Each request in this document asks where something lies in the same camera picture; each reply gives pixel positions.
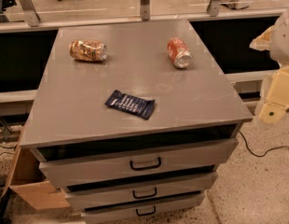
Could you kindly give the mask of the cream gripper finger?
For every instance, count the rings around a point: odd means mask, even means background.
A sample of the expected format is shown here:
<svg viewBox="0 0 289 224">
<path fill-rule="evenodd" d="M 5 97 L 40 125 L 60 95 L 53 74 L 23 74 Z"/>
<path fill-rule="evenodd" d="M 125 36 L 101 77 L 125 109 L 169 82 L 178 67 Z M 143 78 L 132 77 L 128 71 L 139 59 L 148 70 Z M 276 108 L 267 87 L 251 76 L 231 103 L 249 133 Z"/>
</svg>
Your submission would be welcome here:
<svg viewBox="0 0 289 224">
<path fill-rule="evenodd" d="M 259 51 L 269 50 L 272 29 L 273 27 L 270 26 L 266 31 L 264 31 L 261 35 L 255 38 L 250 43 L 249 48 Z"/>
<path fill-rule="evenodd" d="M 277 123 L 289 109 L 289 66 L 272 75 L 258 118 L 267 124 Z"/>
</svg>

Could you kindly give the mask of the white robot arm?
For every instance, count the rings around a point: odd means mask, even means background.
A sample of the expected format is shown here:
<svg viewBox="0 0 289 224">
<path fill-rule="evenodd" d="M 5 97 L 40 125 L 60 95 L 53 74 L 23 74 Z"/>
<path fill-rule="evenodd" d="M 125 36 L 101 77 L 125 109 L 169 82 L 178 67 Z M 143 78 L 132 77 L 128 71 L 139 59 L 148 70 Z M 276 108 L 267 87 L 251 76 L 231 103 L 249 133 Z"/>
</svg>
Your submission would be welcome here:
<svg viewBox="0 0 289 224">
<path fill-rule="evenodd" d="M 250 49 L 268 50 L 280 65 L 272 75 L 258 118 L 267 124 L 277 123 L 289 109 L 289 8 L 265 32 L 255 38 Z"/>
</svg>

